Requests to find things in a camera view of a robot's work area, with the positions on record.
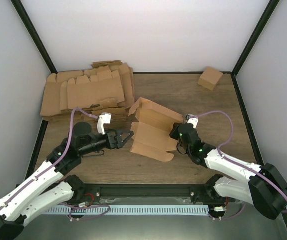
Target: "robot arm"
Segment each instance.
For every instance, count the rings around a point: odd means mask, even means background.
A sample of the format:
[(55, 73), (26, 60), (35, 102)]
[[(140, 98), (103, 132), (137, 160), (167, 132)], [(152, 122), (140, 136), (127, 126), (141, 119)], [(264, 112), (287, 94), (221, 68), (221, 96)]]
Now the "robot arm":
[(235, 179), (218, 174), (213, 176), (208, 181), (212, 187), (210, 197), (230, 197), (242, 200), (254, 205), (266, 218), (276, 219), (287, 206), (287, 202), (277, 190), (255, 173), (264, 175), (287, 197), (287, 183), (280, 172), (271, 164), (261, 166), (247, 163), (219, 152), (215, 146), (201, 141), (195, 129), (197, 124), (197, 118), (191, 118), (187, 123), (175, 123), (170, 137), (179, 141), (180, 146), (185, 149), (193, 163), (207, 169), (217, 170)]
[[(109, 124), (110, 120), (109, 113), (103, 113), (98, 118), (99, 134), (92, 133), (89, 123), (77, 123), (72, 130), (68, 152), (57, 165), (53, 166), (65, 151), (68, 138), (52, 151), (32, 176), (0, 199), (0, 208), (3, 207), (0, 210), (0, 239), (15, 239), (24, 227), (46, 210), (71, 199), (78, 200), (84, 195), (84, 183), (75, 175), (67, 177), (58, 186), (48, 191), (47, 189), (80, 165), (83, 156), (103, 149), (124, 147), (134, 133), (113, 129), (105, 131), (104, 124)], [(123, 139), (123, 134), (128, 134), (127, 138)]]

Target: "wooden surface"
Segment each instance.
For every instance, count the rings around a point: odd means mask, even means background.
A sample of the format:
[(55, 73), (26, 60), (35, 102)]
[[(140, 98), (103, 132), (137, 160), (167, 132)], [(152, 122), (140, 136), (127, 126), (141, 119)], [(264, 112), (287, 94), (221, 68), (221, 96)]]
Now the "wooden surface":
[[(184, 116), (221, 110), (232, 118), (234, 136), (222, 150), (246, 162), (255, 162), (246, 125), (238, 103), (231, 76), (224, 74), (214, 91), (197, 84), (198, 74), (138, 74), (134, 75), (135, 95), (147, 98)], [(110, 124), (111, 129), (130, 130), (127, 121)], [(229, 120), (222, 114), (210, 114), (199, 119), (198, 134), (202, 141), (218, 146), (231, 132)], [(67, 137), (69, 121), (49, 122), (36, 168), (52, 150)], [(106, 150), (104, 156), (83, 158), (82, 164), (70, 172), (85, 183), (109, 184), (204, 184), (215, 171), (195, 165), (186, 155), (174, 152), (170, 162), (160, 162), (130, 152), (133, 140), (122, 149)]]

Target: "small cardboard box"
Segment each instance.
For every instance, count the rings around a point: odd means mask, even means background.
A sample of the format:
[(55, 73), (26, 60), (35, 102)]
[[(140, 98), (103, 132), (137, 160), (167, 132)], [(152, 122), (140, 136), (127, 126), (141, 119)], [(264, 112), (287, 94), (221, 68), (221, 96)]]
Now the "small cardboard box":
[(198, 80), (198, 84), (213, 91), (224, 74), (212, 67), (208, 67)]
[(169, 134), (174, 123), (183, 123), (183, 116), (142, 97), (129, 109), (129, 116), (135, 112), (139, 122), (131, 125), (134, 143), (130, 152), (161, 162), (171, 161), (174, 155), (169, 152), (177, 149), (178, 141)]

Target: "cardboard flap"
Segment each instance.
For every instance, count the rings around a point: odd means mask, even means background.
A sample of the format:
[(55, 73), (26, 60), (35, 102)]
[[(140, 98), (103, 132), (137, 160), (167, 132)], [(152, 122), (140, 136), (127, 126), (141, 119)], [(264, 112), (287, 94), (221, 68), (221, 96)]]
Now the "cardboard flap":
[(133, 136), (132, 136), (132, 139), (135, 140), (136, 138), (136, 135), (137, 135), (137, 132), (138, 132), (138, 127), (139, 127), (139, 122), (132, 122), (131, 123), (131, 131), (133, 131)]
[(98, 76), (95, 75), (95, 76), (90, 76), (90, 82), (98, 82)]
[(69, 79), (76, 79), (77, 77), (83, 76), (84, 71), (79, 70), (79, 71), (62, 71), (58, 72), (57, 74), (57, 83), (61, 84), (63, 82), (68, 81)]
[(63, 82), (60, 88), (60, 111), (68, 110), (68, 82)]
[(113, 61), (95, 61), (95, 62), (93, 62), (92, 64), (97, 64), (97, 65), (99, 65), (99, 64), (111, 64), (111, 63), (121, 63), (121, 60), (113, 60)]
[(168, 153), (168, 152), (144, 145), (136, 141), (133, 143), (130, 149), (130, 152), (134, 154), (139, 154), (139, 155), (151, 158), (151, 159), (156, 159), (164, 163), (170, 162), (174, 158), (174, 155), (172, 153)]
[(46, 82), (40, 112), (42, 117), (52, 117), (61, 114), (60, 90), (60, 84), (55, 82)]
[(167, 152), (172, 152), (177, 150), (178, 141), (169, 137), (169, 142), (167, 144)]
[(124, 63), (123, 65), (119, 66), (119, 70), (121, 74), (130, 73), (130, 69), (127, 63)]
[(143, 122), (139, 122), (137, 129), (131, 130), (134, 133), (133, 139), (141, 144), (153, 147), (155, 149), (167, 151), (169, 145), (169, 132), (160, 130)]
[(68, 85), (76, 85), (76, 80), (74, 78), (69, 79)]
[(118, 71), (119, 66), (118, 65), (110, 65), (109, 68), (112, 72), (114, 72), (114, 71)]
[(107, 108), (118, 108), (118, 104), (117, 101), (114, 98), (109, 98), (105, 101), (101, 101), (100, 102), (100, 106), (103, 109), (107, 109)]
[(90, 108), (99, 104), (101, 100), (115, 98), (117, 103), (125, 101), (125, 95), (120, 78), (105, 81), (73, 84), (68, 82), (68, 109), (76, 107)]
[(47, 78), (47, 83), (56, 83), (57, 82), (57, 74), (52, 73), (50, 76)]
[(120, 74), (119, 74), (119, 71), (118, 71), (118, 70), (112, 71), (112, 72), (111, 72), (111, 75), (112, 75), (113, 78), (118, 78), (118, 77), (120, 77)]
[(90, 78), (91, 76), (97, 75), (97, 72), (96, 72), (96, 70), (94, 70), (94, 69), (86, 69), (86, 70), (84, 71), (84, 74), (85, 74), (88, 78)]
[(125, 107), (126, 107), (126, 103), (124, 101), (118, 103), (118, 108), (125, 108)]
[(166, 117), (169, 117), (169, 118), (172, 118), (180, 123), (183, 122), (183, 115), (175, 112), (175, 111), (172, 111), (170, 110), (169, 108), (166, 108), (164, 106), (161, 106), (155, 102), (152, 102), (152, 101), (145, 101), (142, 103), (142, 108), (143, 109), (149, 109), (149, 110), (152, 110), (154, 112), (157, 112), (157, 113), (160, 113)]
[(99, 67), (99, 68), (95, 69), (97, 74), (100, 73), (100, 72), (108, 71), (108, 70), (110, 71), (109, 66), (102, 66), (102, 67)]
[(163, 116), (158, 112), (148, 112), (143, 108), (139, 108), (135, 115), (135, 118), (138, 119), (139, 122), (150, 125), (169, 134), (172, 122), (162, 121), (162, 117), (166, 118), (166, 116)]
[(124, 92), (125, 107), (130, 108), (135, 103), (135, 97), (133, 92), (133, 83), (131, 71), (127, 63), (119, 66), (119, 73), (122, 79), (122, 87)]
[(110, 71), (110, 69), (107, 71), (98, 72), (97, 76), (98, 76), (98, 81), (104, 81), (104, 80), (113, 78), (112, 71)]
[(132, 115), (136, 112), (136, 110), (142, 105), (142, 103), (150, 102), (150, 100), (140, 97), (129, 109), (129, 115)]
[(89, 84), (90, 81), (89, 81), (89, 78), (85, 75), (85, 76), (79, 76), (77, 77), (77, 80), (76, 80), (76, 84)]

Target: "flattened cardboard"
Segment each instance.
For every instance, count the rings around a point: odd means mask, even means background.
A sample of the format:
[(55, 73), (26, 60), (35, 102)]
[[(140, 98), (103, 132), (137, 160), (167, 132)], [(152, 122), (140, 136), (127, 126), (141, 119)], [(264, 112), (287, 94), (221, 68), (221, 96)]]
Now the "flattened cardboard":
[(111, 63), (121, 63), (121, 60), (113, 60), (113, 61), (95, 61), (92, 64), (100, 65), (100, 64), (111, 64)]
[(104, 67), (104, 66), (120, 66), (122, 64), (123, 63), (120, 60), (117, 60), (117, 61), (98, 61), (98, 62), (94, 62), (91, 66), (95, 69), (95, 68)]
[(208, 67), (198, 80), (198, 84), (213, 91), (224, 74), (212, 67)]
[(119, 73), (122, 79), (125, 108), (128, 109), (135, 103), (135, 97), (133, 94), (132, 74), (127, 63), (119, 66)]
[[(71, 112), (61, 113), (60, 115), (56, 116), (44, 116), (43, 120), (48, 122), (68, 122), (71, 119)], [(79, 111), (76, 111), (74, 114), (74, 120), (82, 119), (83, 114)]]
[[(110, 74), (112, 76), (109, 68), (107, 71), (107, 75)], [(119, 76), (98, 82), (90, 81), (86, 75), (78, 77), (76, 82), (73, 79), (70, 79), (68, 81), (67, 92), (69, 110), (76, 107), (82, 109), (90, 108), (108, 98), (114, 98), (117, 103), (125, 101), (125, 95)]]
[(57, 74), (57, 83), (61, 84), (63, 82), (68, 81), (69, 79), (76, 79), (77, 77), (83, 76), (84, 71), (79, 70), (79, 71), (62, 71), (58, 72)]
[(171, 161), (174, 155), (169, 152), (176, 150), (178, 141), (169, 134), (174, 123), (183, 123), (183, 116), (142, 97), (129, 109), (129, 116), (135, 112), (139, 122), (131, 125), (134, 143), (130, 151), (161, 162)]
[(117, 115), (125, 115), (126, 114), (126, 109), (124, 107), (120, 108), (105, 108), (102, 110), (97, 110), (97, 111), (92, 111), (93, 115), (99, 116), (102, 113), (108, 113), (108, 114), (117, 114)]
[(98, 81), (104, 81), (107, 79), (112, 79), (112, 71), (110, 71), (110, 69), (108, 71), (100, 71), (97, 73), (98, 76)]
[(125, 108), (125, 107), (126, 107), (126, 103), (124, 101), (118, 103), (118, 108)]
[(135, 95), (135, 80), (134, 80), (134, 69), (132, 67), (130, 67), (130, 73), (131, 73), (131, 86), (132, 86), (132, 95), (133, 95), (133, 99), (136, 99), (136, 95)]
[(94, 70), (94, 69), (86, 69), (86, 70), (84, 71), (84, 74), (85, 74), (88, 78), (90, 78), (91, 76), (97, 75), (97, 72), (96, 72), (96, 70)]
[(60, 111), (68, 110), (68, 82), (63, 82), (60, 87)]
[(90, 82), (98, 82), (99, 81), (99, 79), (98, 79), (98, 76), (96, 75), (96, 76), (90, 76)]
[(107, 109), (107, 108), (117, 108), (117, 101), (115, 98), (107, 98), (103, 101), (100, 102), (100, 105), (102, 108)]
[(100, 73), (100, 72), (104, 72), (104, 71), (108, 71), (110, 70), (109, 66), (102, 66), (99, 68), (94, 69), (96, 71), (96, 73)]
[(57, 74), (52, 73), (46, 81), (40, 115), (52, 117), (61, 114), (60, 110), (61, 84), (57, 83)]
[(119, 65), (112, 65), (112, 66), (109, 66), (109, 68), (113, 72), (119, 69)]

